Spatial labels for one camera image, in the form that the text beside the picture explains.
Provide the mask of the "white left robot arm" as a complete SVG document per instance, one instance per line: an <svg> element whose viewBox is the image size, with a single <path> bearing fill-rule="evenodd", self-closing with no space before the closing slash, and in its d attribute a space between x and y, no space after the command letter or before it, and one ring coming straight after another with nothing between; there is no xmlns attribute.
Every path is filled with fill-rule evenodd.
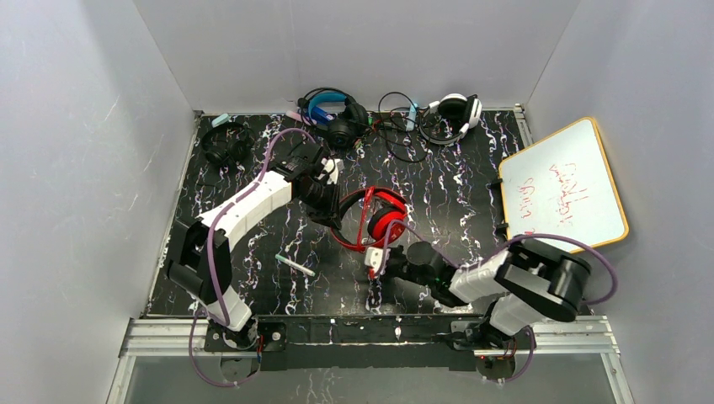
<svg viewBox="0 0 714 404"><path fill-rule="evenodd" d="M216 323L240 332L252 317L232 287L232 251L263 219L295 199L308 218L337 229L341 159L314 142L282 157L266 157L258 177L216 208L190 221L176 220L166 256L166 276L193 296Z"/></svg>

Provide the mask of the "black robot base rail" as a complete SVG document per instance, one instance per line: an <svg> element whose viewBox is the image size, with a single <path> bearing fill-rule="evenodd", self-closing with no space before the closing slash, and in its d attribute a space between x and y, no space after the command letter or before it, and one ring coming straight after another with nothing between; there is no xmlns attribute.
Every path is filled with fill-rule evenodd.
<svg viewBox="0 0 714 404"><path fill-rule="evenodd" d="M262 365L288 369L447 368L473 371L509 343L482 340L479 315L258 316Z"/></svg>

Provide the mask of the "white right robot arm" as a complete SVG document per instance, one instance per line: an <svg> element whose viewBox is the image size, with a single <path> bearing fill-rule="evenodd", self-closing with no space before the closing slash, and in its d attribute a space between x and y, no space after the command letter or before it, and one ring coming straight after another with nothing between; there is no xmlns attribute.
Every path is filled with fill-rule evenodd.
<svg viewBox="0 0 714 404"><path fill-rule="evenodd" d="M365 266L373 279L386 275L428 287L443 306L490 298L482 320L456 333L479 343L505 342L546 318L573 322L591 275L581 258L534 238L509 244L473 269L450 264L429 242L368 247Z"/></svg>

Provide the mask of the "blue black headphones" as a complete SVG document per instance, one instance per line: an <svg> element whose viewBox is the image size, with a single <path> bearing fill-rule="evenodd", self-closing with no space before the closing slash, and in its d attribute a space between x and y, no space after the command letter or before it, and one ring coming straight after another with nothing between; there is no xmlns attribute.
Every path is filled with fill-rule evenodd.
<svg viewBox="0 0 714 404"><path fill-rule="evenodd" d="M332 116L321 108L322 104L342 104L344 108ZM306 124L317 127L320 136L333 149L353 148L371 131L366 109L337 88L315 88L298 98L296 105Z"/></svg>

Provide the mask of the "red headphones with cable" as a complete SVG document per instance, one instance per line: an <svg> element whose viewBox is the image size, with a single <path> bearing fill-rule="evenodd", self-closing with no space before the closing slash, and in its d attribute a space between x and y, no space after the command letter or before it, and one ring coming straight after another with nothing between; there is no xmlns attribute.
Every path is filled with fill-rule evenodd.
<svg viewBox="0 0 714 404"><path fill-rule="evenodd" d="M366 227L366 233L372 242L363 243L361 241L364 227L363 224L360 224L358 240L356 242L350 242L339 230L332 229L332 236L338 244L350 251L364 253L368 247L384 247L386 242L394 242L404 233L404 225L393 224L390 234L386 234L387 227L392 221L404 221L408 214L407 201L393 189L369 187L358 189L345 195L339 201L338 217L343 219L348 210L361 199L364 199L366 203L366 207L362 209L363 215L361 216L361 220L366 218L367 209L374 203L381 206L374 212Z"/></svg>

